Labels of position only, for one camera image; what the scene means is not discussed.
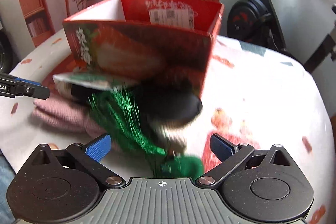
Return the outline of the pink knitted cloth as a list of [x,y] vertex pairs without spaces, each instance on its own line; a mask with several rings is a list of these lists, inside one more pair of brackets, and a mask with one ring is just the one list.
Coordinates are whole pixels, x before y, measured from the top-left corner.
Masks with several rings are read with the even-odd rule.
[[106,133],[91,117],[86,106],[66,98],[51,95],[46,100],[35,99],[33,116],[47,125],[69,132],[86,133],[92,139]]

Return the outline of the green tasselled soft object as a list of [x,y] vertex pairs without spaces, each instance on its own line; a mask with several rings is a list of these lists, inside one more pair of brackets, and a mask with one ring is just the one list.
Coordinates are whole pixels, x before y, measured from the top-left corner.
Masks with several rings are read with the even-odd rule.
[[186,142],[168,137],[162,127],[152,128],[130,92],[104,91],[92,94],[88,102],[91,118],[121,151],[144,157],[153,177],[196,180],[203,173],[202,160],[185,155]]

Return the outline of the black soft object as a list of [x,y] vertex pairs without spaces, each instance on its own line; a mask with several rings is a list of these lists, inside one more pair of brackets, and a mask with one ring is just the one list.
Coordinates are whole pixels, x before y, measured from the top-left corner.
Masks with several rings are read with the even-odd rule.
[[88,102],[93,95],[120,95],[122,92],[135,103],[139,113],[147,120],[171,123],[173,127],[182,127],[192,122],[203,109],[201,100],[191,91],[189,82],[166,85],[147,79],[136,83],[131,80],[79,74],[73,77],[71,84],[71,96],[80,102]]

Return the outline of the red strawberry cardboard box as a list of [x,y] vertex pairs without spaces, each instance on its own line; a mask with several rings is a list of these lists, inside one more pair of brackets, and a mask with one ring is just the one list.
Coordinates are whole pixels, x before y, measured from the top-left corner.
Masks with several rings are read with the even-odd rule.
[[205,0],[104,0],[63,21],[80,67],[190,85],[200,96],[224,5]]

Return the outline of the black exercise bike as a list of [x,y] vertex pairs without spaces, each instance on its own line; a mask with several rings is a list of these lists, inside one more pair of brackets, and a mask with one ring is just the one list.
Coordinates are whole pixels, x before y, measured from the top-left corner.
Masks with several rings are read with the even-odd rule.
[[[274,50],[298,61],[286,47],[272,0],[237,1],[228,14],[227,36]],[[328,56],[335,63],[335,27],[325,36],[303,67],[307,72],[313,73]]]

